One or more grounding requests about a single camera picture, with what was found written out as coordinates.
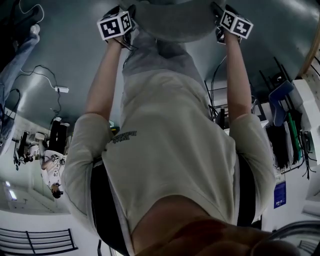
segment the hand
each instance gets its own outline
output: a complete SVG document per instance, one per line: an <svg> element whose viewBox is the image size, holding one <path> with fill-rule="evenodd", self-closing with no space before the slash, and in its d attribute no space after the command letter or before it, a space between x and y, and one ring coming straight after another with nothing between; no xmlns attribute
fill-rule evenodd
<svg viewBox="0 0 320 256"><path fill-rule="evenodd" d="M118 36L118 37L110 38L110 39L108 39L107 42L108 42L109 45L118 44L118 45L121 45L122 48L124 48L124 46L122 45L123 42L124 42L124 37L123 37L123 36Z"/></svg>

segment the fluorescent light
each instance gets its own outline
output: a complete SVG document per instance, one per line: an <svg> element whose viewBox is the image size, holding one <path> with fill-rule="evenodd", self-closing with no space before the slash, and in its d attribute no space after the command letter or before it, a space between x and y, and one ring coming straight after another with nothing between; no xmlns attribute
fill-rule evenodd
<svg viewBox="0 0 320 256"><path fill-rule="evenodd" d="M10 193L12 200L17 200L16 194L15 194L15 192L13 192L13 190L10 189L9 193Z"/></svg>

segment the white shirt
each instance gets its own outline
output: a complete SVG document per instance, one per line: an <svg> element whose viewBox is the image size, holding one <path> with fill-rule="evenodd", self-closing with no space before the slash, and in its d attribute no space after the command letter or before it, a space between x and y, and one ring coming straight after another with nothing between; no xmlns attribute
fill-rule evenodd
<svg viewBox="0 0 320 256"><path fill-rule="evenodd" d="M92 219L88 188L93 160L100 155L130 232L156 201L171 195L187 197L210 216L235 224L236 152L252 170L256 214L262 213L273 195L275 175L257 116L233 121L228 136L210 120L206 92L195 80L158 70L127 82L117 136L97 114L85 114L75 124L63 184L77 219L87 227Z"/></svg>
<svg viewBox="0 0 320 256"><path fill-rule="evenodd" d="M59 158L55 162L50 162L45 170L41 170L43 182L51 188L53 184L61 185L61 175L65 166L60 164L60 160L64 157L63 154L52 150L46 150L44 153L44 162L47 162L53 155Z"/></svg>

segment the gray surface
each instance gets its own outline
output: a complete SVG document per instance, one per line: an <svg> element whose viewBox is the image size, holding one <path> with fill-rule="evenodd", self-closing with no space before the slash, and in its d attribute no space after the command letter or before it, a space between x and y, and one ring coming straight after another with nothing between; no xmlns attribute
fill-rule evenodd
<svg viewBox="0 0 320 256"><path fill-rule="evenodd" d="M24 10L34 3L32 0L21 1ZM106 48L96 22L115 3L110 0L38 0L37 3L41 3L45 10L45 18L40 23L41 39L23 69L30 71L42 64L56 74L58 85L70 89L68 94L61 95L61 116L74 122L84 111L91 82ZM228 0L227 3L254 23L251 36L243 41L241 48L252 84L261 96L266 96L267 88L259 69L267 76L277 71L273 61L276 56L292 78L298 74L316 34L319 6L315 0ZM1 17L6 6L1 6ZM225 47L216 43L212 32L201 40L187 43L186 48L202 78L209 81L225 56ZM120 117L121 70L126 55L127 51L123 50L111 113L111 119L116 122ZM224 86L225 69L224 64L217 74L215 87ZM51 109L58 108L57 93L50 88L48 81L38 75L20 77L14 87L22 94L19 114L48 128L55 115ZM215 100L219 97L225 99L223 91L215 93ZM12 108L16 100L17 96L11 95L7 106Z"/></svg>
<svg viewBox="0 0 320 256"><path fill-rule="evenodd" d="M211 12L212 0L192 0L171 5L167 1L140 2L119 0L123 9L135 5L135 21L155 38L171 42L192 42L208 35L215 28L215 16Z"/></svg>

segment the metal railing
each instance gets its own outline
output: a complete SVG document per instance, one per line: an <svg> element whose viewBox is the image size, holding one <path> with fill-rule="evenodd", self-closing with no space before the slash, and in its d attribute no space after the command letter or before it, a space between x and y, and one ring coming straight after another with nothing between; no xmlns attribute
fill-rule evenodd
<svg viewBox="0 0 320 256"><path fill-rule="evenodd" d="M0 228L0 252L7 255L46 256L77 249L70 228L48 232L14 231Z"/></svg>
<svg viewBox="0 0 320 256"><path fill-rule="evenodd" d="M314 251L317 248L317 245L313 242L301 240L298 248L304 250L306 253L313 255Z"/></svg>

